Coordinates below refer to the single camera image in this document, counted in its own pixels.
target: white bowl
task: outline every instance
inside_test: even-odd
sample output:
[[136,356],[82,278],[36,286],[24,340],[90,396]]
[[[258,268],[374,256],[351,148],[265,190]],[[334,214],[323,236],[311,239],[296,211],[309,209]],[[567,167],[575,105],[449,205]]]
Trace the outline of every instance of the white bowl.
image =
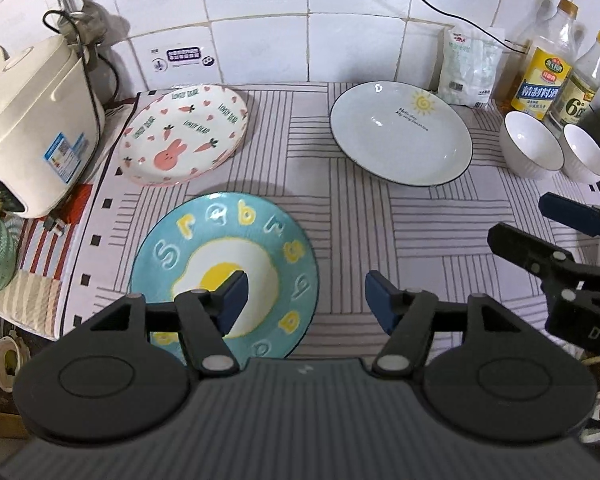
[[562,170],[571,179],[584,184],[600,181],[600,148],[587,132],[575,124],[567,124],[560,136],[564,153]]
[[507,165],[522,178],[548,178],[564,164],[554,135],[540,121],[522,112],[509,112],[502,121],[500,147]]

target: striped tablecloth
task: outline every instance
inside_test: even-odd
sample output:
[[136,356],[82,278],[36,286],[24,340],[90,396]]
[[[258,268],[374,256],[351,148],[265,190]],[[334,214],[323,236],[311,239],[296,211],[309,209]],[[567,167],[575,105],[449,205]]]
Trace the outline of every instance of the striped tablecloth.
[[[320,271],[314,320],[295,356],[372,357],[386,341],[364,300],[363,281],[378,269],[400,288],[417,286],[445,301],[486,292],[543,330],[546,303],[538,280],[494,256],[488,229],[504,221],[595,263],[598,241],[538,211],[547,191],[600,204],[599,193],[562,173],[523,180],[506,167],[498,143],[502,116],[455,107],[474,141],[469,170],[444,186],[416,188],[374,177],[349,160],[331,135],[329,111],[348,84],[249,85],[235,89],[250,110],[243,146],[207,174],[173,187],[138,187],[116,157],[96,176],[97,189],[75,233],[55,336],[71,330],[127,291],[134,257],[167,212],[220,190],[258,194],[305,229]],[[142,94],[138,109],[156,98]],[[438,334],[434,352],[460,344]]]

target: black cable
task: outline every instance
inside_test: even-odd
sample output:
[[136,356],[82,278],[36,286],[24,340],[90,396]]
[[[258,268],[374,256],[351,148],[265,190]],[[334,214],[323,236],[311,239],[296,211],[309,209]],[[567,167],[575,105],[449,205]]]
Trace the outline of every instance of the black cable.
[[466,18],[463,18],[462,16],[458,16],[456,14],[450,14],[449,12],[445,12],[444,10],[440,10],[437,7],[434,7],[433,5],[431,5],[427,0],[420,0],[422,1],[426,6],[429,6],[431,9],[435,10],[436,12],[442,14],[443,16],[448,16],[449,18],[455,18],[457,20],[461,20],[462,22],[468,23],[469,25],[471,25],[472,27],[477,28],[478,30],[483,31],[487,36],[489,36],[490,38],[493,38],[494,40],[496,40],[499,44],[501,44],[502,46],[508,48],[509,50],[511,50],[512,52],[517,52],[518,54],[526,54],[526,52],[524,52],[523,50],[518,50],[516,48],[512,48],[510,47],[508,44],[504,43],[503,41],[499,40],[498,38],[496,38],[493,34],[488,33],[486,30],[484,30],[480,25],[476,25],[474,22],[472,22],[471,20],[468,20]]
[[62,16],[64,19],[66,19],[69,22],[69,24],[74,29],[75,38],[78,42],[78,55],[80,56],[80,61],[82,62],[82,70],[84,72],[84,80],[87,82],[87,88],[89,90],[89,97],[91,98],[91,107],[93,108],[93,117],[96,120],[96,130],[98,133],[98,142],[100,142],[100,138],[102,137],[102,128],[100,126],[100,117],[98,115],[98,105],[96,104],[96,97],[95,97],[95,94],[93,93],[93,88],[91,87],[91,80],[89,79],[89,76],[88,76],[87,60],[86,60],[86,56],[84,53],[84,45],[82,43],[82,38],[80,37],[80,30],[78,30],[78,26],[75,24],[75,20],[67,12],[64,12],[64,10],[51,9],[51,10],[48,10],[47,12],[45,12],[44,15],[42,16],[42,23],[43,23],[43,25],[45,25],[46,28],[48,28],[49,30],[52,30],[56,34],[60,34],[60,31],[57,30],[53,25],[49,25],[46,22],[46,17],[49,16],[50,14],[56,14],[58,16]]
[[101,53],[98,53],[98,57],[103,61],[105,65],[107,65],[111,71],[113,72],[113,78],[116,80],[116,89],[113,91],[113,95],[107,101],[107,105],[110,105],[113,101],[118,97],[118,92],[120,91],[120,75],[118,74],[118,70],[113,66],[113,63],[110,62],[106,57],[104,57]]

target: sun illustration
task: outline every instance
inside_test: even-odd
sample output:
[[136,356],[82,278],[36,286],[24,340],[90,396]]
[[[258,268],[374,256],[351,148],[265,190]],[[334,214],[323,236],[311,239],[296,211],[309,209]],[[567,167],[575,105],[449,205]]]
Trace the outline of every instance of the sun illustration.
[[433,101],[430,94],[424,91],[416,91],[413,93],[413,107],[420,115],[429,115],[436,109],[433,107]]

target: yellow letter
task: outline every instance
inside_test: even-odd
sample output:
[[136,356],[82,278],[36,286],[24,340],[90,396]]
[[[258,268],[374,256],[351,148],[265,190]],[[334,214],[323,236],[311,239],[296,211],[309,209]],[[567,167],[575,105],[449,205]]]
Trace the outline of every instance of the yellow letter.
[[282,251],[285,253],[285,258],[290,264],[296,263],[304,256],[304,247],[298,240],[286,242],[282,246]]
[[247,206],[244,200],[238,200],[238,222],[240,222],[240,225],[251,225],[255,222],[255,219],[255,209]]
[[193,238],[193,231],[191,230],[191,226],[196,223],[195,217],[191,213],[187,213],[184,216],[178,218],[176,225],[178,229],[180,229],[180,233],[185,237],[186,240],[191,240]]
[[300,325],[300,314],[297,311],[291,310],[285,314],[279,322],[278,326],[287,334],[292,334]]

